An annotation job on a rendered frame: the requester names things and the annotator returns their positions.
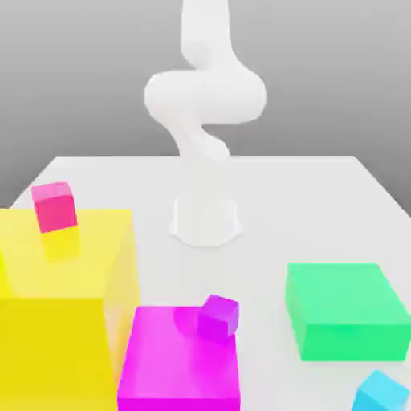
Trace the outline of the small purple cube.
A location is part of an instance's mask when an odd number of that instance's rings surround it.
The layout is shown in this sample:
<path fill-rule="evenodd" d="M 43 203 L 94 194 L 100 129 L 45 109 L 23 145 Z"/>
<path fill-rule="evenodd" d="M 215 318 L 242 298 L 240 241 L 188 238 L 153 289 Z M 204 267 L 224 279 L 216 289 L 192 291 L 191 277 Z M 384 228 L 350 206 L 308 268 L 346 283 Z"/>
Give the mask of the small purple cube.
<path fill-rule="evenodd" d="M 222 342 L 233 336 L 239 323 L 239 302 L 210 295 L 197 317 L 197 330 L 201 337 Z"/>

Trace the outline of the small pink cube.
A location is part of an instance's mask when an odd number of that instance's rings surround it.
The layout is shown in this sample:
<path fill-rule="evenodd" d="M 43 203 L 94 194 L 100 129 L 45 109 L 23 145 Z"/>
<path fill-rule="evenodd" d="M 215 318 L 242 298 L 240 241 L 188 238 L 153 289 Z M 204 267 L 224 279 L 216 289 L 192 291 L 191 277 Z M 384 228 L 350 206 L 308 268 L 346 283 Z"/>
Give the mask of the small pink cube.
<path fill-rule="evenodd" d="M 33 186 L 31 196 L 42 234 L 78 225 L 74 197 L 67 182 Z"/>

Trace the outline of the small cyan cube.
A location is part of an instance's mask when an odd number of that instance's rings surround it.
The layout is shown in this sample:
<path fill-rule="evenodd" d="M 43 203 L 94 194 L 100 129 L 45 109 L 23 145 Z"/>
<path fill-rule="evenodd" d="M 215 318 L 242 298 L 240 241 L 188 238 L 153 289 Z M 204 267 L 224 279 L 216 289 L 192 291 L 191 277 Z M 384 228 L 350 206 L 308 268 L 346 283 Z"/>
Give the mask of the small cyan cube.
<path fill-rule="evenodd" d="M 379 370 L 356 390 L 352 411 L 405 411 L 410 391 Z"/>

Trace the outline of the large magenta box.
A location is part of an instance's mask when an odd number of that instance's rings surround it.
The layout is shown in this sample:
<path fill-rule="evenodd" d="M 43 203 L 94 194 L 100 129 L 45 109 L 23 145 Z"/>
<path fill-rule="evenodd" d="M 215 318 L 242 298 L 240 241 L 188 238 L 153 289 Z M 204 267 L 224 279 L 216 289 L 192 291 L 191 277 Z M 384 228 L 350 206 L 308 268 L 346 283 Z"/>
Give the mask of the large magenta box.
<path fill-rule="evenodd" d="M 199 307 L 136 309 L 118 411 L 240 411 L 236 339 L 197 332 Z"/>

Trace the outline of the large green box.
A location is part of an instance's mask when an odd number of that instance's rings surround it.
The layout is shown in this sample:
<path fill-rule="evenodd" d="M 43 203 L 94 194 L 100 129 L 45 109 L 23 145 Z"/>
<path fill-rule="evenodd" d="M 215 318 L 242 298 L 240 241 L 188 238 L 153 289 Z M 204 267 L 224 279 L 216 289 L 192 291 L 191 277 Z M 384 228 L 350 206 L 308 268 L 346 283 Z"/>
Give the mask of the large green box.
<path fill-rule="evenodd" d="M 291 263 L 285 302 L 304 361 L 407 356 L 411 314 L 375 263 Z"/>

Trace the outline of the large yellow box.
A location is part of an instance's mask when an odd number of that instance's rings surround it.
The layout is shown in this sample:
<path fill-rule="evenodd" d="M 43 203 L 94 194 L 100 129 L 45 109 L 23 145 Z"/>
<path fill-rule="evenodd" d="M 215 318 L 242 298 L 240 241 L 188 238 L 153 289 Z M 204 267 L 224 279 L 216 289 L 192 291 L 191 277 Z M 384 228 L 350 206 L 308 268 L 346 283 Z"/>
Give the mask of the large yellow box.
<path fill-rule="evenodd" d="M 130 210 L 43 234 L 0 210 L 0 411 L 117 411 L 139 303 Z"/>

